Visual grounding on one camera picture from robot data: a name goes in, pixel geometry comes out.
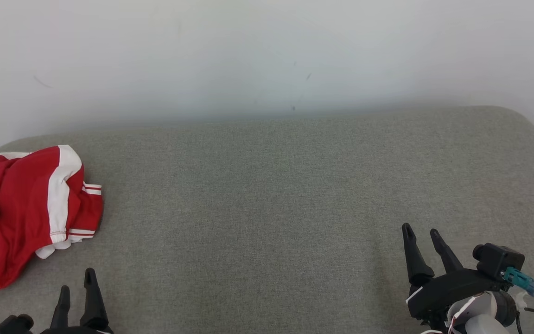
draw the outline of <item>sofa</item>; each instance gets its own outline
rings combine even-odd
[[[0,290],[0,322],[26,313],[34,333],[62,285],[78,323],[92,267],[115,334],[419,334],[404,223],[436,275],[431,228],[466,268],[494,243],[525,254],[534,278],[534,126],[512,110],[87,131],[0,152],[57,144],[102,184],[104,213],[95,237],[34,258]],[[534,314],[521,325],[534,334]]]

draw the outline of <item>white wall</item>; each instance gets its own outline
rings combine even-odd
[[[0,145],[409,101],[534,123],[534,1],[0,0]]]

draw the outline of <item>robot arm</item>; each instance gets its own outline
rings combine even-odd
[[[70,289],[64,285],[61,287],[59,302],[55,307],[51,328],[41,334],[113,334],[108,327],[106,309],[102,301],[100,287],[96,280],[94,269],[87,268],[83,287],[86,289],[85,309],[79,326],[69,327],[67,313],[70,310]],[[30,329],[34,325],[28,315],[10,315],[0,323],[0,334],[31,334]]]
[[[403,224],[407,277],[411,283],[407,308],[430,333],[507,334],[515,321],[521,334],[519,311],[508,290],[517,285],[534,296],[534,281],[521,273],[525,256],[508,247],[478,245],[473,257],[477,270],[464,268],[439,232],[430,231],[446,274],[434,277],[417,247],[415,233]]]

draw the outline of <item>blue connector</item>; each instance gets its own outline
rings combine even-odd
[[[505,281],[512,283],[517,287],[523,288],[528,294],[534,297],[534,279],[530,276],[521,273],[520,270],[513,267],[508,267],[502,275]]]

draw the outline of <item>red cloth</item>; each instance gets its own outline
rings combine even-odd
[[[35,252],[46,258],[93,237],[101,215],[101,186],[83,182],[70,146],[0,154],[0,289]]]

